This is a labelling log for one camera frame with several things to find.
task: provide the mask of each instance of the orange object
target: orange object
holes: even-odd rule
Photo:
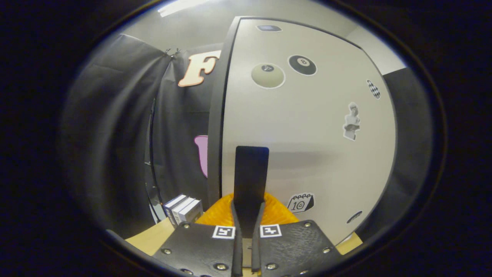
[[[196,223],[205,225],[234,226],[232,219],[231,202],[234,194],[231,193],[219,199],[210,207]],[[286,206],[269,193],[265,193],[265,210],[261,225],[287,224],[299,222],[296,216]]]

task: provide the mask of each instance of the stack of books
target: stack of books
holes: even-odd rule
[[[181,222],[195,222],[203,215],[202,201],[184,194],[167,202],[164,210],[174,228]]]

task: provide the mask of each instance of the checkered sticker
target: checkered sticker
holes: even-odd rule
[[[368,83],[368,86],[369,86],[369,89],[370,89],[372,95],[374,97],[376,97],[376,99],[379,99],[381,97],[381,93],[379,92],[377,87],[369,80],[367,80],[367,83]]]

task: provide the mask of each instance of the pink shape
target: pink shape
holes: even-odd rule
[[[207,166],[207,150],[209,144],[209,136],[197,136],[195,137],[195,144],[198,146],[198,155],[200,157],[200,167],[202,168],[203,175],[208,177]]]

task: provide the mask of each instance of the white wall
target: white wall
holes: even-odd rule
[[[158,8],[128,26],[124,34],[165,50],[187,49],[224,42],[236,16],[266,16],[314,25],[347,36],[357,24],[327,7],[308,0],[210,0],[161,17]]]
[[[355,28],[346,38],[364,49],[382,75],[406,67],[383,41],[361,26]]]

